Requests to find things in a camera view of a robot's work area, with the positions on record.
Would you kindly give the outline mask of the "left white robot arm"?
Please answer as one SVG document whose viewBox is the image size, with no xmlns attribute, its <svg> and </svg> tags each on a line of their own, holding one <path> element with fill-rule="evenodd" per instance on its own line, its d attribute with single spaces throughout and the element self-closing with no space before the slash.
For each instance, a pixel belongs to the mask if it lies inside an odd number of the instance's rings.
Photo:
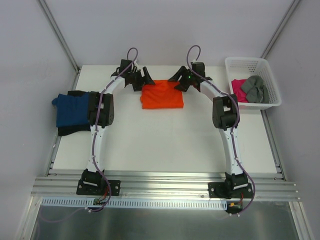
<svg viewBox="0 0 320 240">
<path fill-rule="evenodd" d="M 104 162 L 107 133 L 115 118 L 114 95 L 132 85 L 135 92 L 145 85 L 154 85 L 148 69 L 139 68 L 135 61 L 123 59 L 110 76 L 110 82 L 102 91 L 91 91 L 88 99 L 88 120 L 91 133 L 90 157 L 81 180 L 93 194 L 104 191 Z"/>
</svg>

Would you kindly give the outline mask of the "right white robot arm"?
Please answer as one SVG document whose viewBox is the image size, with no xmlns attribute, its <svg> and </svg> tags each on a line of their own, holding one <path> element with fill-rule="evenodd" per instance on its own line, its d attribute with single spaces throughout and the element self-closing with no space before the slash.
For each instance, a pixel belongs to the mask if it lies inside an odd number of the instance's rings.
<svg viewBox="0 0 320 240">
<path fill-rule="evenodd" d="M 206 76 L 203 62 L 193 62 L 189 68 L 181 66 L 169 81 L 178 83 L 175 89 L 182 92 L 192 86 L 212 101 L 212 122 L 222 138 L 226 160 L 223 190 L 228 197 L 236 197 L 249 185 L 238 144 L 240 111 L 237 96 L 220 90 L 212 78 Z"/>
</svg>

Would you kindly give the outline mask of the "orange t shirt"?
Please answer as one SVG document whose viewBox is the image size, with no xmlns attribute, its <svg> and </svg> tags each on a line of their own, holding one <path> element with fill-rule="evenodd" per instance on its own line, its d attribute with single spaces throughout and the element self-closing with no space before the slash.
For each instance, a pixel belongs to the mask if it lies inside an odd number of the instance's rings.
<svg viewBox="0 0 320 240">
<path fill-rule="evenodd" d="M 142 87 L 140 102 L 144 110 L 181 109 L 184 107 L 183 93 L 175 89 L 178 82 L 156 80 L 155 85 Z"/>
</svg>

